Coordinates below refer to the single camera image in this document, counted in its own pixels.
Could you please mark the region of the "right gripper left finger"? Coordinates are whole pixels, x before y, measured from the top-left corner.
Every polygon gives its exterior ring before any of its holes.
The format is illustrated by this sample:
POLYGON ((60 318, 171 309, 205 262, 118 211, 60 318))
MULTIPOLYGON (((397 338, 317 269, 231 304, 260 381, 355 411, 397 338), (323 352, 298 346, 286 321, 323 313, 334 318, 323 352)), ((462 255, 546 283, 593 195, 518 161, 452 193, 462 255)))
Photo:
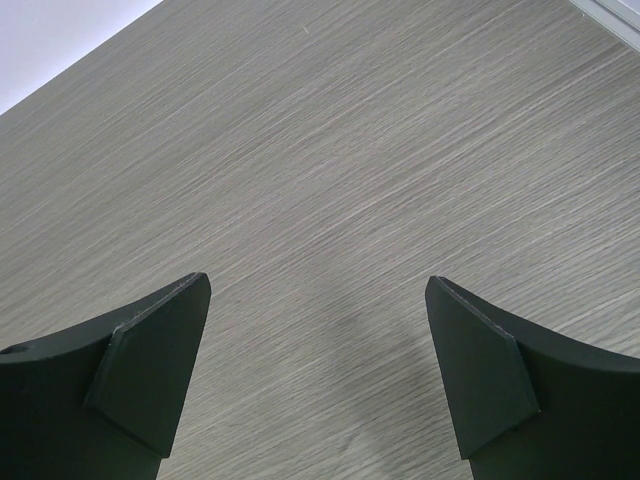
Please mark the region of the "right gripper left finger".
POLYGON ((5 479, 154 479, 169 457, 210 282, 189 274, 133 303, 1 352, 5 479))

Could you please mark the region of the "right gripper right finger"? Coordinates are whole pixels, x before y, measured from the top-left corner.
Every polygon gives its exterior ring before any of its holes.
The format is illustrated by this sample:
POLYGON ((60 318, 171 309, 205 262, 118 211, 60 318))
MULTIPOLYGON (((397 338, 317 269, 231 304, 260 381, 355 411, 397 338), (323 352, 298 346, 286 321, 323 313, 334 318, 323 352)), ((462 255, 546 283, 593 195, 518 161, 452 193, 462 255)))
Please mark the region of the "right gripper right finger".
POLYGON ((639 361, 429 279, 429 328, 475 479, 636 479, 639 361))

